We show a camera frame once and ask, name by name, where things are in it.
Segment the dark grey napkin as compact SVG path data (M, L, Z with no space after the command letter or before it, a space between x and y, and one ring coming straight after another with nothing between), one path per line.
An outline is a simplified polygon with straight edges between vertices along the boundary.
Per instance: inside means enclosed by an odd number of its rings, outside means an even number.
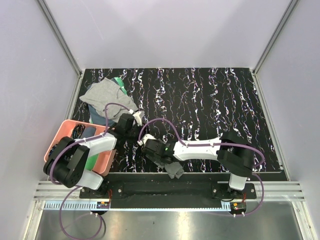
M171 179L179 179L185 172L179 162L157 163L156 165L161 169L165 169Z

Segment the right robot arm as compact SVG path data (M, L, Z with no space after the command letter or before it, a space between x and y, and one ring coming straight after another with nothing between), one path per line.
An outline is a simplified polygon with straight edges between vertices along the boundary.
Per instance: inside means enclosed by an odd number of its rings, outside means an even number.
M245 192L247 179L255 165L256 149L231 132L208 140L165 143L151 134L145 134L138 144L147 158L162 165L189 160L213 160L230 172L228 195L239 198Z

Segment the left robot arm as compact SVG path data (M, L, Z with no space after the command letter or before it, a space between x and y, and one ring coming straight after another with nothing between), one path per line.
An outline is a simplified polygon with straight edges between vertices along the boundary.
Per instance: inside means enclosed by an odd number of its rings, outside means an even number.
M115 151L126 141L137 140L143 125L143 111L130 111L120 116L111 127L85 123L92 136L73 139L71 128L76 121L65 120L44 157L43 172L57 185L85 187L97 198L108 193L103 177L109 173Z

